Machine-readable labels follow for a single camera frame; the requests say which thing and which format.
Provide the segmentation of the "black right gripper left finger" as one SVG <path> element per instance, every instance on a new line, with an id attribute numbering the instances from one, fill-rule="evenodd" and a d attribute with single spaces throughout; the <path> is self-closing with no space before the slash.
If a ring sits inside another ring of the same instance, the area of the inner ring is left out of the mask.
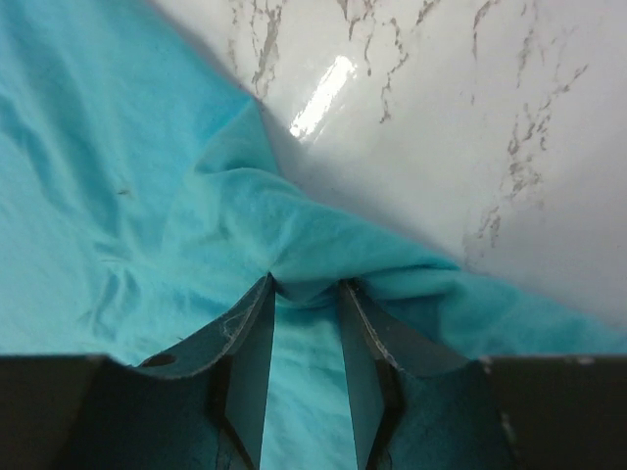
<path id="1" fill-rule="evenodd" d="M 63 449 L 66 469 L 257 469 L 274 282 L 137 367 L 98 367 Z"/>

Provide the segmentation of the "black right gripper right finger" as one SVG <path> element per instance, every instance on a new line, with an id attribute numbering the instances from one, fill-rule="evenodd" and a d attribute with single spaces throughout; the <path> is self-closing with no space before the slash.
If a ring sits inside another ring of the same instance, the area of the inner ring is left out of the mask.
<path id="1" fill-rule="evenodd" d="M 355 281 L 338 286 L 360 469 L 511 469 L 481 365 L 395 318 Z"/>

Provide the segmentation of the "turquoise t shirt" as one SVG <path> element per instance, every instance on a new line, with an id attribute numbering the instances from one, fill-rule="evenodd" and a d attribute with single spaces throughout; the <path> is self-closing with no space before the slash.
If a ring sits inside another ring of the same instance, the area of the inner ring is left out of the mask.
<path id="1" fill-rule="evenodd" d="M 356 465 L 337 283 L 476 358 L 624 353 L 284 179 L 256 100 L 141 1 L 1 5 L 1 350 L 137 363 L 277 281 L 265 469 Z"/>

